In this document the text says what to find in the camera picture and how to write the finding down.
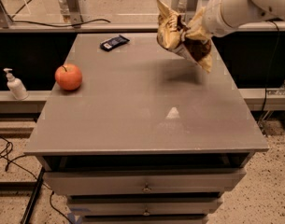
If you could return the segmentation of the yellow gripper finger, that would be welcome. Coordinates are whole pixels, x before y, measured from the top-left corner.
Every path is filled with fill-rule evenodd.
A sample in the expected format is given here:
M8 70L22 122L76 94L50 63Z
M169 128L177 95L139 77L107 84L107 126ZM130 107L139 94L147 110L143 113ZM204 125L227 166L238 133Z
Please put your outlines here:
M203 25L205 9L200 8L193 18L189 21L187 27L188 30L185 33L185 37L191 40L209 40L212 34Z

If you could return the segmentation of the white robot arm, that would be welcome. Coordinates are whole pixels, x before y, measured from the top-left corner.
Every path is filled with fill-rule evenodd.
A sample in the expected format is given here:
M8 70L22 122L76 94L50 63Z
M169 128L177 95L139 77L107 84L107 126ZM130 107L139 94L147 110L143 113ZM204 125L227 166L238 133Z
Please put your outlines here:
M224 37L241 25L270 19L285 21L285 0L208 0L188 23L185 36L192 40Z

